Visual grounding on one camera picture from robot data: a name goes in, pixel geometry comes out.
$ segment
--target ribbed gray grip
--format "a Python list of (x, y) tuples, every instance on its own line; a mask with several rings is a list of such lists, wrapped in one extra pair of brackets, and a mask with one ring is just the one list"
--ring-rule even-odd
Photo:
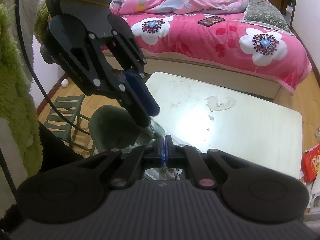
[(13, 240), (315, 240), (299, 221), (260, 225), (225, 208), (213, 191), (188, 180), (137, 180), (112, 191), (91, 215), (61, 225), (27, 220)]

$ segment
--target red leaf pattern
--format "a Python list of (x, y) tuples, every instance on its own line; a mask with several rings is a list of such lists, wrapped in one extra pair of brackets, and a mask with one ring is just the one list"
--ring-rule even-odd
[(218, 28), (216, 30), (216, 35), (223, 35), (223, 34), (225, 34), (225, 32), (226, 32), (225, 28)]
[(228, 39), (228, 46), (229, 48), (233, 49), (236, 47), (236, 41), (234, 39)]
[(180, 53), (182, 53), (184, 55), (188, 55), (188, 54), (191, 54), (191, 51), (190, 51), (189, 47), (186, 44), (181, 43), (181, 52)]
[(216, 52), (223, 52), (224, 44), (217, 44), (215, 49), (216, 49)]
[(230, 25), (229, 26), (229, 30), (232, 31), (232, 32), (236, 32), (237, 31), (237, 27), (233, 26), (233, 25)]

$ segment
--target red box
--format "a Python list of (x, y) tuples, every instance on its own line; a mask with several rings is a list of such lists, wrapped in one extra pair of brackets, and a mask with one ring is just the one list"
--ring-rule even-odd
[(315, 179), (320, 172), (320, 145), (302, 156), (301, 170), (304, 174), (304, 182)]

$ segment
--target bed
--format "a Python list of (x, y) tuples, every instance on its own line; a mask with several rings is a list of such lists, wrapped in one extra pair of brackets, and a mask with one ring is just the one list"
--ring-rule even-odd
[[(274, 99), (282, 88), (293, 94), (311, 65), (280, 12), (271, 7), (266, 0), (113, 0), (110, 4), (142, 48), (148, 60), (146, 73), (167, 72)], [(214, 15), (225, 21), (210, 27), (198, 24)], [(108, 50), (104, 54), (115, 69), (121, 69)]]

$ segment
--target pillow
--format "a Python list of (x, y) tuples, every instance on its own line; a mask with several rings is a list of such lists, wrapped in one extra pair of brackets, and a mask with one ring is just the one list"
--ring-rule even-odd
[(291, 34), (281, 12), (268, 1), (249, 0), (244, 17), (239, 21)]

